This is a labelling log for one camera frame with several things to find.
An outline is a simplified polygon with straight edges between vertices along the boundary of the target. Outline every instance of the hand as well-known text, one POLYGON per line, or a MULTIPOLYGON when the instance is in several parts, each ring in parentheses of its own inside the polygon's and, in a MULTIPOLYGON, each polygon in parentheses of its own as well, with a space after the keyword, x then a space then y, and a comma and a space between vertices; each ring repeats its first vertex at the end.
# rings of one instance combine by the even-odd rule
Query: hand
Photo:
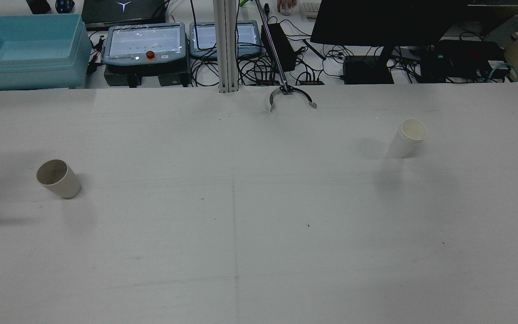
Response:
POLYGON ((291 2, 291 8, 297 5, 297 0, 277 0, 277 11, 281 12, 281 6, 283 6, 283 8, 286 8, 286 4, 288 2, 291 2))

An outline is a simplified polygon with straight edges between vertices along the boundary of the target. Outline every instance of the computer mouse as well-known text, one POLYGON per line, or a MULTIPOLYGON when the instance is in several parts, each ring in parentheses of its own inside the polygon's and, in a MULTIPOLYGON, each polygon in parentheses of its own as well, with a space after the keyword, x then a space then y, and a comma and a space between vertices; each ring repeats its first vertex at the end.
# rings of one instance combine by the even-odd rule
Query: computer mouse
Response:
POLYGON ((74 2, 74 0, 57 0, 55 2, 55 10, 57 10, 57 13, 70 13, 75 6, 76 2, 74 2))

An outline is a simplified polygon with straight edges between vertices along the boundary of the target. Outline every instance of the keyboard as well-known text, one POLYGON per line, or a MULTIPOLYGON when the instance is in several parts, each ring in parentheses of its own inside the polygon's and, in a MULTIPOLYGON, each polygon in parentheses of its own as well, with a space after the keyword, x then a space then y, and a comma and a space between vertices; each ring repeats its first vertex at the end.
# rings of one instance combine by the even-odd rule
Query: keyboard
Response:
POLYGON ((315 19, 317 18, 317 13, 319 13, 319 4, 315 2, 302 2, 301 11, 305 17, 315 19))

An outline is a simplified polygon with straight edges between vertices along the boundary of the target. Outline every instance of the blue cable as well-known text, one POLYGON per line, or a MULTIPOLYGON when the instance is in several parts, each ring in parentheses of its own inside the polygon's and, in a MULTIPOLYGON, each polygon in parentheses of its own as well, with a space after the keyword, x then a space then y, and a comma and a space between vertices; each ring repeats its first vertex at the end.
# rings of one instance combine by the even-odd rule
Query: blue cable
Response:
POLYGON ((493 70, 491 70, 491 73, 489 73, 489 76, 487 77, 487 82, 489 82, 491 80, 491 77, 493 76, 493 73, 495 73, 495 71, 498 68, 502 68, 503 66, 508 66, 508 67, 510 67, 510 68, 512 68, 514 70, 514 72, 517 74, 516 82, 518 82, 518 70, 517 70, 516 67, 514 67, 514 65, 509 64, 509 63, 501 63, 501 64, 498 64, 496 67, 494 67, 493 70))

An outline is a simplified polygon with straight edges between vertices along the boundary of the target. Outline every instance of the black mug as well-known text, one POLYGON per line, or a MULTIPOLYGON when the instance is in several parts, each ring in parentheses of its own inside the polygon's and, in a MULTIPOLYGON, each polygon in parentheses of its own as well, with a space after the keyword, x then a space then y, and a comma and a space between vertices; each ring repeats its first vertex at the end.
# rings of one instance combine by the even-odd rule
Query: black mug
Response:
POLYGON ((33 14, 48 13, 51 10, 47 0, 27 0, 27 5, 33 14))

